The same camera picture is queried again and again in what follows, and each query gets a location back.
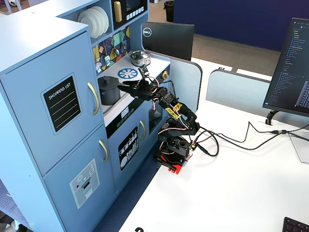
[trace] robotic arm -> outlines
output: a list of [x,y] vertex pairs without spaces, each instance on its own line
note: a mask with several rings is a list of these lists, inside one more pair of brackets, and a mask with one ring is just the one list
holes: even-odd
[[169,171],[178,174],[189,156],[190,149],[190,143],[181,136],[195,135],[198,132],[200,126],[196,123],[197,116],[165,87],[160,87],[156,79],[156,82],[149,83],[146,79],[151,77],[145,65],[141,66],[139,71],[142,75],[141,80],[124,81],[118,88],[135,98],[158,101],[159,105],[172,116],[158,133],[161,146],[156,157],[160,165],[163,164],[169,167]]

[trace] colorful tile backsplash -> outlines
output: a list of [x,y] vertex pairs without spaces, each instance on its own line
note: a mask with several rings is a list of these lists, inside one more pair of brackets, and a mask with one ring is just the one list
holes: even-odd
[[[115,40],[115,47],[120,51],[120,56],[118,57],[116,56],[114,51],[114,40]],[[104,71],[129,53],[131,49],[129,27],[126,27],[125,29],[115,34],[114,40],[113,37],[111,36],[92,48],[96,68],[98,67],[100,62],[101,69],[102,71]],[[109,66],[107,66],[105,62],[105,57],[107,55],[109,55],[111,58],[111,63]]]

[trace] dell logo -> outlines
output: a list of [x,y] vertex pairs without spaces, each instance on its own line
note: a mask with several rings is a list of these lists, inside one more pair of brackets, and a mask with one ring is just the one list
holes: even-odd
[[150,28],[144,28],[144,30],[143,30],[143,35],[144,35],[145,37],[150,37],[151,34],[152,34],[152,32],[151,32],[151,29],[150,29]]

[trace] white plate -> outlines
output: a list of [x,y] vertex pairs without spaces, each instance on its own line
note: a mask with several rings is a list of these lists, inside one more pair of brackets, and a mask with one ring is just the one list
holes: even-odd
[[100,14],[102,15],[102,17],[104,19],[104,31],[103,31],[103,33],[105,34],[107,32],[107,29],[108,29],[109,24],[110,24],[109,21],[108,21],[108,16],[107,16],[105,10],[103,10],[101,7],[93,6],[92,8],[96,9],[97,11],[99,11]]
[[100,28],[100,33],[99,33],[99,36],[101,36],[103,34],[103,31],[104,31],[104,19],[103,19],[103,16],[101,15],[101,13],[96,10],[96,9],[93,9],[93,8],[90,8],[88,9],[88,11],[92,11],[96,17],[98,18],[98,22],[99,22],[99,28]]
[[126,156],[122,159],[121,164],[120,164],[121,168],[123,168],[126,165],[127,160],[128,160],[128,158]]
[[78,22],[88,24],[90,27],[90,37],[97,38],[100,34],[99,21],[92,11],[85,10],[81,12],[77,19]]

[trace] keyboard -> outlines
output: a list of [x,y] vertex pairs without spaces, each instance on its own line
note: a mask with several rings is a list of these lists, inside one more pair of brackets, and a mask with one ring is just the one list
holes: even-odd
[[309,232],[309,225],[295,221],[288,217],[284,218],[283,232]]

